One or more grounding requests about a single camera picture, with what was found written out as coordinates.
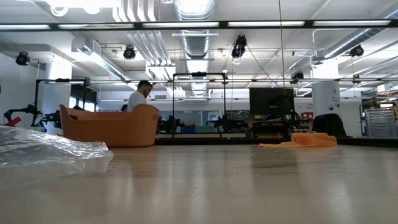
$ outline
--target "metal rack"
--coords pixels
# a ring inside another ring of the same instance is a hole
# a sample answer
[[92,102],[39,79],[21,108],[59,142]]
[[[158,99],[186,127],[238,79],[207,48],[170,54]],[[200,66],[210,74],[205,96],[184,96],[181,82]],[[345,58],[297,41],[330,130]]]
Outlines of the metal rack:
[[366,127],[370,138],[397,138],[397,127],[392,108],[365,110]]

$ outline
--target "ceiling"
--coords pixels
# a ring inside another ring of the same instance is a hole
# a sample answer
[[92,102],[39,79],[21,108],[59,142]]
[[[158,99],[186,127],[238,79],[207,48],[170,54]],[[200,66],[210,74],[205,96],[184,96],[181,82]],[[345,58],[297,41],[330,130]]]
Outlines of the ceiling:
[[[278,0],[216,0],[214,20],[279,20],[286,19],[377,19],[387,9],[396,7],[396,0],[281,0],[281,15],[279,14]],[[155,16],[158,21],[174,21],[175,12],[173,4],[161,4],[155,0]],[[63,17],[55,17],[50,12],[46,2],[29,2],[29,0],[2,0],[0,1],[0,21],[3,23],[18,22],[114,22],[111,9],[103,9],[95,15],[87,14],[82,9],[71,9]],[[163,41],[172,61],[177,66],[177,72],[184,72],[185,62],[183,58],[182,43],[180,38],[172,37],[172,33],[179,30],[162,31]],[[265,78],[264,69],[271,78],[280,77],[300,56],[292,56],[294,51],[297,55],[309,53],[313,48],[312,30],[289,29],[283,30],[213,30],[218,34],[211,37],[211,57],[209,72],[221,72],[228,70],[230,79]],[[338,43],[354,30],[320,30],[315,34],[315,48],[327,49]],[[231,45],[236,36],[240,33],[246,35],[248,47],[239,65],[233,65],[230,54]],[[84,61],[75,53],[71,52],[72,39],[78,35],[84,35],[97,40],[101,46],[101,54],[124,71],[125,75],[132,80],[147,79],[144,72],[146,61],[137,54],[134,60],[125,60],[123,51],[127,44],[131,44],[124,32],[36,32],[36,33],[0,33],[0,44],[47,44],[65,55],[65,58],[72,58],[75,65],[74,77],[90,77],[92,80],[108,80],[114,77],[93,62]],[[362,43],[365,54],[370,54],[387,44],[397,40],[398,29],[387,29],[377,36]],[[42,54],[35,54],[33,57],[42,59]],[[345,77],[353,71],[359,71],[373,65],[377,65],[390,58],[398,56],[398,45],[374,54],[356,64],[351,64],[350,57],[340,57],[340,76]],[[392,65],[384,70],[371,74],[371,77],[382,77],[385,74],[398,72],[397,65]],[[310,66],[301,68],[306,75],[310,76]],[[246,88],[249,83],[230,83],[228,88]],[[370,83],[368,87],[377,86],[379,83]],[[252,83],[250,86],[267,86],[265,83]],[[352,83],[340,83],[341,86],[351,86]],[[94,89],[102,91],[128,91],[128,86],[116,85],[93,85]],[[189,84],[182,85],[189,89]],[[222,88],[222,85],[210,85],[210,88]]]

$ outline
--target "white t-shirt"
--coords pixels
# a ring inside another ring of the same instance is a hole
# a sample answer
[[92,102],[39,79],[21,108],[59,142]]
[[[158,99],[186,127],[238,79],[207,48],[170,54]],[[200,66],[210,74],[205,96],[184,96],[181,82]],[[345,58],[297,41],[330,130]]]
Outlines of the white t-shirt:
[[132,111],[138,104],[147,104],[147,100],[144,95],[140,92],[135,91],[131,93],[129,97],[129,103],[127,104],[127,111]]

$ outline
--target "wall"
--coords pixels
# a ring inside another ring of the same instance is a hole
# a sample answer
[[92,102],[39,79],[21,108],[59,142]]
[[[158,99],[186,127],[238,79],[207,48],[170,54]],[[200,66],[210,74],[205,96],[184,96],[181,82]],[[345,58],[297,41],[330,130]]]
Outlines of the wall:
[[[39,77],[44,76],[44,71],[39,70]],[[32,66],[18,66],[15,59],[0,54],[0,116],[9,109],[25,108],[34,102],[35,80],[37,68]],[[19,127],[29,127],[32,115],[25,113],[14,113],[12,118],[19,116],[22,121]]]
[[[102,101],[99,107],[103,110],[120,110],[123,101]],[[149,104],[156,106],[161,111],[172,110],[171,101],[148,101]],[[361,125],[359,123],[359,106],[361,100],[341,100],[341,119],[343,120],[347,135],[352,137],[361,136]],[[177,102],[175,110],[217,110],[219,114],[223,112],[222,100]],[[227,100],[226,109],[228,110],[250,110],[248,100]],[[298,114],[313,111],[312,100],[295,100],[295,110]]]

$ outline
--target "clear plastic sheet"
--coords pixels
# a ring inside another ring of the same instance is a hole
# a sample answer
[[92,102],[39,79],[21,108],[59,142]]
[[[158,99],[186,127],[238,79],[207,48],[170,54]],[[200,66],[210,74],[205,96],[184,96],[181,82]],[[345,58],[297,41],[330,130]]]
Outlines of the clear plastic sheet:
[[112,158],[103,142],[77,142],[0,126],[0,189],[76,173],[106,172]]

